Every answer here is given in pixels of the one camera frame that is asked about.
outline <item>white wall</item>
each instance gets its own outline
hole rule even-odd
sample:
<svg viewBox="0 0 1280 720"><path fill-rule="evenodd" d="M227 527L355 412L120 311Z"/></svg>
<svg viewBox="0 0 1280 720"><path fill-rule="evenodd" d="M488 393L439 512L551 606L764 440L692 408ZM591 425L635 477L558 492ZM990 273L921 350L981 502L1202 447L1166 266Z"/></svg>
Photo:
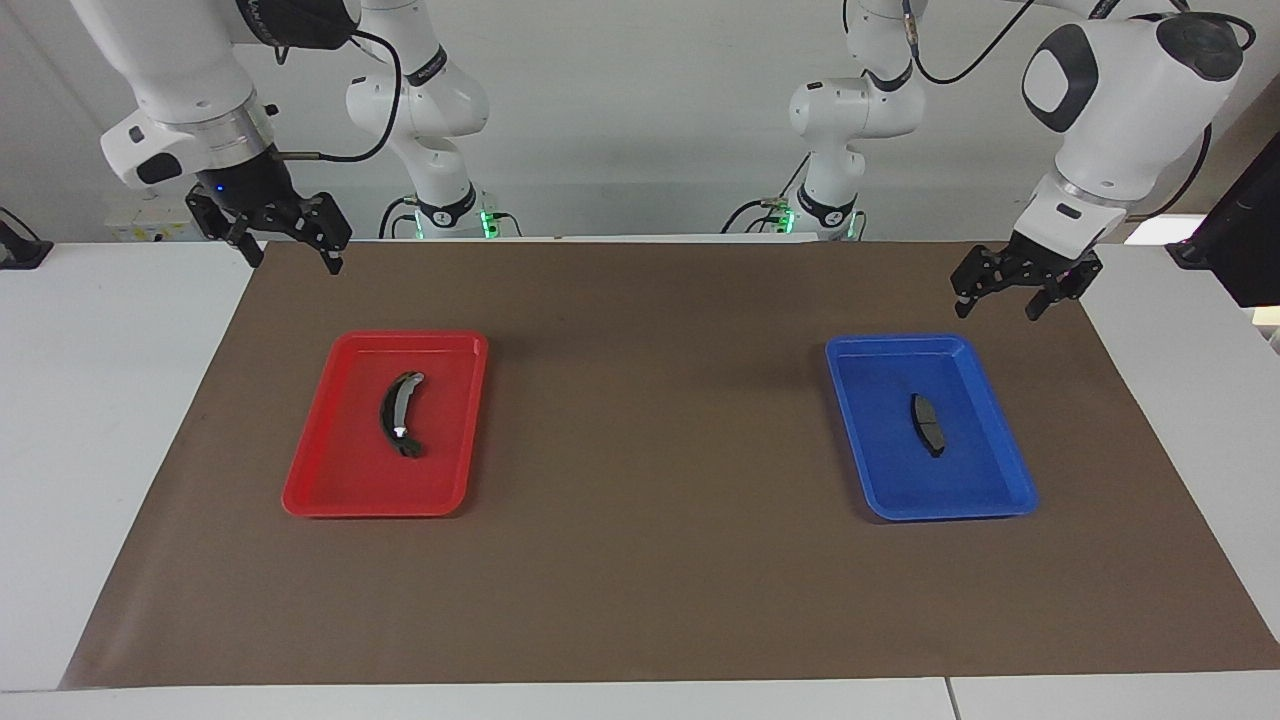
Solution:
<svg viewBox="0 0 1280 720"><path fill-rule="evenodd" d="M122 190L83 126L114 124L132 111L132 95L65 0L0 0L0 10L5 5L20 24L6 28L0 49L0 200L50 234L97 238L100 197ZM1280 68L1280 4L1201 5L1247 15L1262 32L1225 126ZM431 6L452 56L493 100L490 126L461 141L472 176L498 193L504 210L520 215L530 234L714 232L741 202L777 192L803 158L786 114L795 87L858 72L844 51L836 0ZM937 73L961 67L1015 9L934 1L923 40L928 63ZM1034 10L969 81L931 90L929 114L916 135L864 143L868 237L1007 234L1059 145L1027 113L1021 70L1036 45L1068 19L1057 10ZM87 108L87 122L70 122L29 68L14 61L8 37L15 33L44 53L46 74L64 78L63 92ZM349 78L372 67L361 53L296 51L283 69L265 47L237 54L264 101L283 110L276 118L282 149L347 152L371 142L352 128L343 102ZM1166 183L1176 184L1181 172L1171 170ZM390 154L358 167L296 164L294 176L300 190L333 192L358 236L376 232L387 201L411 190ZM169 188L183 190L180 183Z"/></svg>

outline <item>plastic tray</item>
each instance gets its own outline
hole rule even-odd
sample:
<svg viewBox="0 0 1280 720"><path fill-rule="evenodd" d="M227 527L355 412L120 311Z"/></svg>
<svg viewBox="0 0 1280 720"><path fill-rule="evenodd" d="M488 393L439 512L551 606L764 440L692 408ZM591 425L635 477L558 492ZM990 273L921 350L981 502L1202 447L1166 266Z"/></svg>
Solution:
<svg viewBox="0 0 1280 720"><path fill-rule="evenodd" d="M334 343L282 497L303 518L436 518L467 493L489 345L471 332L356 332ZM396 379L426 380L408 409L426 450L402 457L383 433Z"/></svg>
<svg viewBox="0 0 1280 720"><path fill-rule="evenodd" d="M995 392L964 338L838 337L827 345L867 502L886 520L1027 515L1039 503ZM929 400L946 434L934 457L913 421Z"/></svg>

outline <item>blue tray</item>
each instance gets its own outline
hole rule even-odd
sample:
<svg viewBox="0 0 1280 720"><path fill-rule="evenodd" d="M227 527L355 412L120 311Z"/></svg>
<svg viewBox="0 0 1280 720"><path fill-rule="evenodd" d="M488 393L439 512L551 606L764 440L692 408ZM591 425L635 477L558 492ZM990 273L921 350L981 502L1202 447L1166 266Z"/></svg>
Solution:
<svg viewBox="0 0 1280 720"><path fill-rule="evenodd" d="M867 502L895 521L1010 518L1039 498L969 341L950 334L838 337L827 361ZM946 436L934 457L913 420L929 400Z"/></svg>

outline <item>black monitor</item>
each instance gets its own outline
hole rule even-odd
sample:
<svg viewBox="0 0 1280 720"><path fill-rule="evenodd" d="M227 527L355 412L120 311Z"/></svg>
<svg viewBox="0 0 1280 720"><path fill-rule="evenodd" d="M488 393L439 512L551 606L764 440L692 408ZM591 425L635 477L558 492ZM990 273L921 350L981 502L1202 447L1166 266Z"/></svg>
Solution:
<svg viewBox="0 0 1280 720"><path fill-rule="evenodd" d="M1280 135L1169 251L1183 268L1213 270L1240 307L1280 305Z"/></svg>

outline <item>white table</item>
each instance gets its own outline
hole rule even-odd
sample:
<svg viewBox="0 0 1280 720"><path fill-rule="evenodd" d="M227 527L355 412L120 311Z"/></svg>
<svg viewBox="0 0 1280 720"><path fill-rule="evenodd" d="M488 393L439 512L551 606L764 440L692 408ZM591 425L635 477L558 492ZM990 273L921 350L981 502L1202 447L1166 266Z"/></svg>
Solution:
<svg viewBox="0 0 1280 720"><path fill-rule="evenodd" d="M1102 258L1085 309L1276 633L1280 357L1212 275ZM1280 717L1280 673L49 692L248 277L215 245L63 245L0 273L0 688L26 691L0 717Z"/></svg>

